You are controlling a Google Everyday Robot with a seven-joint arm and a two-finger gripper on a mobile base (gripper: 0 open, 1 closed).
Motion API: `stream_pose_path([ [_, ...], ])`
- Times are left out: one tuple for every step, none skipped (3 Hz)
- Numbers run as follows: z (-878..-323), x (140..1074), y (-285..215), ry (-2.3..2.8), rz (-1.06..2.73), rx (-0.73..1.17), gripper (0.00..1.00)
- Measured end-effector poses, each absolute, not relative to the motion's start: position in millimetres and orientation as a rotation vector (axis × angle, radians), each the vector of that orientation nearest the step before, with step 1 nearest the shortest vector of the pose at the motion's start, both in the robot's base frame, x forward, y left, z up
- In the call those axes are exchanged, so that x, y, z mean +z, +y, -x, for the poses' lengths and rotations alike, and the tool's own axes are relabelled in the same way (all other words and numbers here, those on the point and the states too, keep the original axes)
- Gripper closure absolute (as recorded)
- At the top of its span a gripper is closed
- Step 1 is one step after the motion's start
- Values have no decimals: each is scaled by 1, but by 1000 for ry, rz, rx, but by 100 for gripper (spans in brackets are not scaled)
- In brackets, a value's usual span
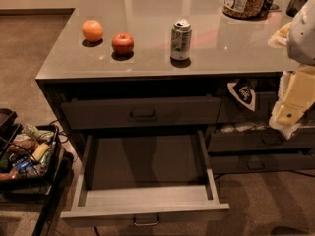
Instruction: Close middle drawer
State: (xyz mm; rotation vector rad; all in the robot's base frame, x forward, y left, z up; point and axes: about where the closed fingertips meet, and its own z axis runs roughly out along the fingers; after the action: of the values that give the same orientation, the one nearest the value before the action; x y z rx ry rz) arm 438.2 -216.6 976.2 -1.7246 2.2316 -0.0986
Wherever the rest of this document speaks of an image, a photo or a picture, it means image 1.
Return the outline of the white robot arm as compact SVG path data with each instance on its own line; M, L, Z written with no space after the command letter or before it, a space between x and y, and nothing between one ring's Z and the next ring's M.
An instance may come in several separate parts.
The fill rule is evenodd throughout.
M299 64L296 71L283 72L269 120L269 126L289 140L302 127L301 118L315 102L315 0L307 0L268 44L285 46L288 57Z

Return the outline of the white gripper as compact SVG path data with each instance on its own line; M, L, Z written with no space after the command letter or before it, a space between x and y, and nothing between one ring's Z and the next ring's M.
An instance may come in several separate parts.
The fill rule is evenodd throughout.
M283 72L269 126L290 139L303 126L301 118L314 103L315 67L300 65L294 72Z

